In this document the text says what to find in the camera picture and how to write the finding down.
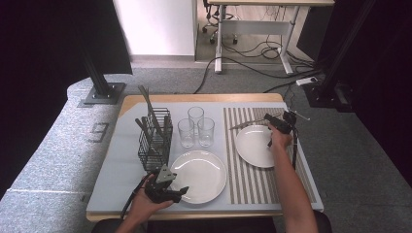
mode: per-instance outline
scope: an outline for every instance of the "white plate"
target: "white plate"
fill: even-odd
[[[221,194],[226,184],[226,170],[221,160],[203,150],[181,155],[170,171],[177,174],[170,186],[173,190],[188,186],[188,193],[182,196],[182,200],[192,204],[213,200]]]
[[[270,133],[270,129],[264,125],[250,125],[243,128],[236,137],[237,152],[254,166],[273,167],[273,155],[267,146],[270,142]]]

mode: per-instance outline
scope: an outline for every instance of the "cutlery basket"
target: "cutlery basket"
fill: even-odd
[[[154,117],[156,117],[163,136],[158,134]],[[172,142],[173,124],[170,112],[167,108],[154,108],[154,116],[148,114],[148,131],[149,137],[142,133],[139,137],[140,147],[138,156],[147,172],[159,171],[160,168],[169,162],[170,144]]]

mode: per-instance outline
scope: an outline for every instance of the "human hand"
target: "human hand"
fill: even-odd
[[[270,123],[268,126],[272,130],[272,146],[270,147],[272,153],[275,153],[276,150],[286,150],[292,142],[292,135],[282,133]]]
[[[118,228],[117,233],[134,232],[134,229],[141,223],[147,221],[156,211],[167,208],[173,204],[173,201],[154,203],[145,193],[146,183],[153,179],[155,175],[151,174],[143,183],[133,198],[127,218]]]
[[[153,179],[155,175],[151,174],[142,185],[142,188],[137,192],[133,198],[130,211],[127,217],[139,219],[141,222],[147,221],[149,217],[156,211],[167,208],[173,204],[173,201],[165,201],[162,203],[154,203],[145,193],[146,183]]]

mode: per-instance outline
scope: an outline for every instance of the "clear glass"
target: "clear glass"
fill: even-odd
[[[210,118],[203,118],[197,122],[199,128],[199,144],[202,147],[210,147],[213,145],[213,134],[215,130],[215,122]]]
[[[198,135],[199,130],[197,128],[197,122],[204,118],[205,112],[200,107],[191,107],[188,110],[189,119],[193,120],[194,123],[194,135]]]
[[[178,123],[181,144],[184,148],[191,148],[194,145],[194,123],[189,118],[181,119]]]

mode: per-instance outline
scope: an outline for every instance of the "striped placemat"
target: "striped placemat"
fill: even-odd
[[[230,204],[280,203],[276,190],[275,168],[258,168],[246,162],[237,153],[235,147],[236,136],[242,128],[227,129],[247,120],[263,118],[265,114],[282,114],[283,111],[282,108],[223,108]],[[255,124],[267,124],[267,121],[258,121]],[[288,147],[288,154],[292,158],[292,147]],[[299,151],[297,152],[296,172],[302,180],[309,200],[312,203],[316,202]]]

